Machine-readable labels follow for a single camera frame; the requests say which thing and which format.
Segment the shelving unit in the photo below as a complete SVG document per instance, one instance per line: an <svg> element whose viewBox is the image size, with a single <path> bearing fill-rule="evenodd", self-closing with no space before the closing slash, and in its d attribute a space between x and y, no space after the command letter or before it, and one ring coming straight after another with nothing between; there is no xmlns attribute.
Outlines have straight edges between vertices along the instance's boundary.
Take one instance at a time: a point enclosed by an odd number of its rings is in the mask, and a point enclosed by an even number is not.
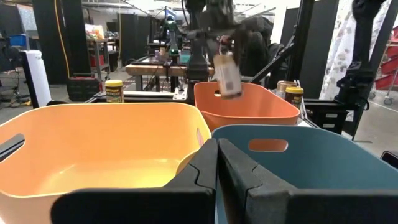
<svg viewBox="0 0 398 224"><path fill-rule="evenodd" d="M95 67L91 67L91 70L98 74L98 79L101 80L101 71L106 69L106 80L109 80L109 74L111 73L111 67L109 66L109 52L108 52L108 40L96 40L96 39L87 39L87 42L93 43L93 47L88 47L89 51L93 51L95 57ZM104 55L105 64L101 64L100 55L101 52Z"/></svg>

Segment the blue bin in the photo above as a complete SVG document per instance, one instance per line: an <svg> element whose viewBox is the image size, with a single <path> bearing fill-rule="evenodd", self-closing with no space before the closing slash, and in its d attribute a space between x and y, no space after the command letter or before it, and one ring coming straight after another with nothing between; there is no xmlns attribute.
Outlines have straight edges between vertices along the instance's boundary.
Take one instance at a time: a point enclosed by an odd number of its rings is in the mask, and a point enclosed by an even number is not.
<svg viewBox="0 0 398 224"><path fill-rule="evenodd" d="M26 35L10 35L11 46L24 46L26 47Z"/></svg>
<svg viewBox="0 0 398 224"><path fill-rule="evenodd" d="M221 186L234 202L226 206L233 208L229 220L233 214L250 223L398 223L398 171L349 139L322 129L263 125L223 126L212 136L219 139ZM283 139L288 146L252 151L253 139Z"/></svg>

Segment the concrete floor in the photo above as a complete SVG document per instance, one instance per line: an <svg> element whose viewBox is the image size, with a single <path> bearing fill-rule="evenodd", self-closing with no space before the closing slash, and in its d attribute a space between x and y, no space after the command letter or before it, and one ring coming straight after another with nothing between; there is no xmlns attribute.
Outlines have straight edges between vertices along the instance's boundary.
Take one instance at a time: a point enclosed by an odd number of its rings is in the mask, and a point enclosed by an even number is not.
<svg viewBox="0 0 398 224"><path fill-rule="evenodd" d="M125 80L129 78L129 75L121 69L119 72L111 74L112 79ZM17 80L13 74L0 74L0 79L4 86L15 85ZM25 80L23 73L20 77L20 94L29 94L27 85L23 83ZM68 99L68 93L65 85L51 85L50 86L51 96L55 100L70 101ZM379 91L376 93L376 97L370 102L370 110L365 111L358 128L355 140L359 141L365 149L369 150L376 156L380 156L383 151L390 150L398 151L398 93L392 92L391 97L395 98L392 105L384 105L385 91ZM9 119L31 110L31 106L23 106L17 108L5 108L6 104L0 105L0 124L8 121Z"/></svg>

